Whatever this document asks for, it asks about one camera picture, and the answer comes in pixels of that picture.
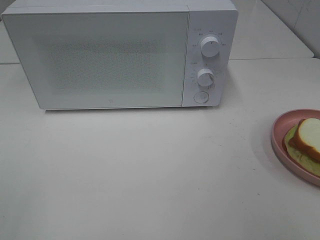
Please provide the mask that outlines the round door release button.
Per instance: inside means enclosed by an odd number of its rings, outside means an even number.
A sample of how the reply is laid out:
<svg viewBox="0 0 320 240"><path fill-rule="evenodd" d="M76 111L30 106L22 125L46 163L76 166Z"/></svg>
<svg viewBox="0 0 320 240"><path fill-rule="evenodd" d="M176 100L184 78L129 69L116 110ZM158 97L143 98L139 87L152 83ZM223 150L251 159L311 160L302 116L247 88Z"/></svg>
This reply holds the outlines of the round door release button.
<svg viewBox="0 0 320 240"><path fill-rule="evenodd" d="M193 99L198 104L204 104L209 100L209 94L205 91L201 91L196 93Z"/></svg>

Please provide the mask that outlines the pink round plate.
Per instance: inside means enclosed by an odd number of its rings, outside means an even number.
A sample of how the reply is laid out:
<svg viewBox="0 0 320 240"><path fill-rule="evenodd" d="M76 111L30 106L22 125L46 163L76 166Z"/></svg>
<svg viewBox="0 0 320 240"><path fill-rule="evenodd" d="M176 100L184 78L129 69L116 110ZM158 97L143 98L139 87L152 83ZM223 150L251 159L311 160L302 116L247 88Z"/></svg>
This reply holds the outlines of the pink round plate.
<svg viewBox="0 0 320 240"><path fill-rule="evenodd" d="M316 187L320 186L320 177L307 171L290 157L285 146L285 135L300 120L319 117L320 111L318 109L303 108L287 111L273 122L270 136L273 152L279 161L294 175Z"/></svg>

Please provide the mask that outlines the sandwich with lettuce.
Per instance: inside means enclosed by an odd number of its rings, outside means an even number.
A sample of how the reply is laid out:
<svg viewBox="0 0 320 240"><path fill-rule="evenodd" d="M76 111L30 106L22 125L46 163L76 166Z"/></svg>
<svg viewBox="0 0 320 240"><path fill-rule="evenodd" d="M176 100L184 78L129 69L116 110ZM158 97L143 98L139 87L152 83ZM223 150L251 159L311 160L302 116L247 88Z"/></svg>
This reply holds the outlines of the sandwich with lettuce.
<svg viewBox="0 0 320 240"><path fill-rule="evenodd" d="M288 155L313 175L320 175L320 120L306 118L284 137Z"/></svg>

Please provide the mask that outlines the white microwave door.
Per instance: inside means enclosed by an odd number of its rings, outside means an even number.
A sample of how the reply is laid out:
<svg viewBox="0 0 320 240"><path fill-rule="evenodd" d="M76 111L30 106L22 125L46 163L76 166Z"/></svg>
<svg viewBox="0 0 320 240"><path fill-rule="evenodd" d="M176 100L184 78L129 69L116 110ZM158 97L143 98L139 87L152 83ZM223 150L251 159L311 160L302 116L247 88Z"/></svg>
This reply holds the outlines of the white microwave door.
<svg viewBox="0 0 320 240"><path fill-rule="evenodd" d="M178 107L187 12L6 14L44 110Z"/></svg>

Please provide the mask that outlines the lower white microwave knob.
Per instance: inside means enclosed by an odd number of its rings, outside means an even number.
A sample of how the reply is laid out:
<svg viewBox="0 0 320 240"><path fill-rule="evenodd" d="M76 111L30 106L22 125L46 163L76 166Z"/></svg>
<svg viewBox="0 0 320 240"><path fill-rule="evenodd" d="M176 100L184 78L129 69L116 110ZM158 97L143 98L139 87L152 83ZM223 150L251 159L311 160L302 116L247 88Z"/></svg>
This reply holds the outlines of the lower white microwave knob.
<svg viewBox="0 0 320 240"><path fill-rule="evenodd" d="M209 68L202 68L197 72L197 83L201 87L210 87L214 83L213 72Z"/></svg>

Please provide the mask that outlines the white microwave knob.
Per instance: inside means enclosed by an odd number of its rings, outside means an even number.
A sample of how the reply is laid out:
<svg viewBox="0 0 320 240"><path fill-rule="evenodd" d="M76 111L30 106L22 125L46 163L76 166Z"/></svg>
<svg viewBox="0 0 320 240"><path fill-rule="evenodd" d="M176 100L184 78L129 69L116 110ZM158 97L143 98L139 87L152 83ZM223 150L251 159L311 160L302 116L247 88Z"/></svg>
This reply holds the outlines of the white microwave knob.
<svg viewBox="0 0 320 240"><path fill-rule="evenodd" d="M215 35L206 35L200 41L200 50L204 57L212 58L220 52L220 39Z"/></svg>
<svg viewBox="0 0 320 240"><path fill-rule="evenodd" d="M197 72L197 83L201 87L210 87L214 83L213 72L209 68L202 68Z"/></svg>

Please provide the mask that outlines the upper white microwave knob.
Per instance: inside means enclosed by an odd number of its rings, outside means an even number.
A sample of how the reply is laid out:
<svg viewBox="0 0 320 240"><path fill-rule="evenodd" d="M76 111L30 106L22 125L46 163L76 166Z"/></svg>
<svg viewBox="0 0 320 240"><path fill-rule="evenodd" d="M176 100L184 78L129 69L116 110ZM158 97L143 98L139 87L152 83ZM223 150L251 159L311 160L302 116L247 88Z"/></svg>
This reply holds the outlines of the upper white microwave knob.
<svg viewBox="0 0 320 240"><path fill-rule="evenodd" d="M212 58L220 52L220 39L215 35L206 35L200 41L200 50L204 57Z"/></svg>

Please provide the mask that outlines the white microwave oven body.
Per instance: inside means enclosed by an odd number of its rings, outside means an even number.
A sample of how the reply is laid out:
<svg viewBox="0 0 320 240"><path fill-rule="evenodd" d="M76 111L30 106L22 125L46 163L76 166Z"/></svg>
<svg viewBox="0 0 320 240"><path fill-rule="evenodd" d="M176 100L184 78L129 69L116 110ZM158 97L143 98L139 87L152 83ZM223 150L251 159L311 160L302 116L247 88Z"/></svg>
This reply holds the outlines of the white microwave oven body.
<svg viewBox="0 0 320 240"><path fill-rule="evenodd" d="M238 19L238 11L229 0L16 0L1 14L1 19L4 23L4 15L8 14L172 12L187 12L188 24L182 103L167 107L217 106L221 101ZM220 40L219 53L214 57L205 57L201 53L200 42L207 35L217 36ZM205 68L213 72L214 82L209 87L202 87L197 82L198 71ZM206 103L195 102L194 96L199 92L209 94Z"/></svg>

